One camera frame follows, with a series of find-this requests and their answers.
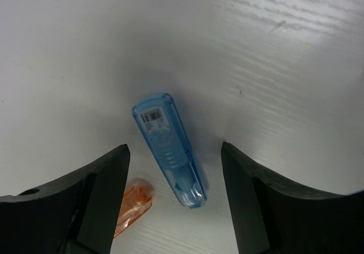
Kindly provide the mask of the blue correction tape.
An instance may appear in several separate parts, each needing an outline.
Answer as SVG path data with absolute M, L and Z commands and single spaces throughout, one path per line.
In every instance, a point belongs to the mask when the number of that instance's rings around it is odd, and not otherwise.
M 180 204 L 203 206 L 205 183 L 172 96 L 161 93 L 146 98 L 133 106 L 132 116 Z

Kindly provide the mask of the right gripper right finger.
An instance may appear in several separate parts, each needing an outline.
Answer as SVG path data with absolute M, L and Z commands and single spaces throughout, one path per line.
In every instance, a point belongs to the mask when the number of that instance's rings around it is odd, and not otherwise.
M 239 253 L 363 252 L 362 192 L 302 185 L 227 142 L 221 161 Z

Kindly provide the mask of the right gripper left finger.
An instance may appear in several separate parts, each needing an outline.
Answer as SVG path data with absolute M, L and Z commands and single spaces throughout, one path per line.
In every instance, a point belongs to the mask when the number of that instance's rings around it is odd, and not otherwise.
M 120 145 L 19 195 L 1 197 L 1 253 L 110 253 L 130 163 Z

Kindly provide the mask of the orange correction tape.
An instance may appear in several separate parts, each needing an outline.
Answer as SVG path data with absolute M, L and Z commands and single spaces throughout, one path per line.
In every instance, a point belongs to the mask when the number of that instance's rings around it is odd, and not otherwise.
M 153 185 L 144 178 L 136 177 L 126 184 L 114 239 L 151 208 L 154 194 Z

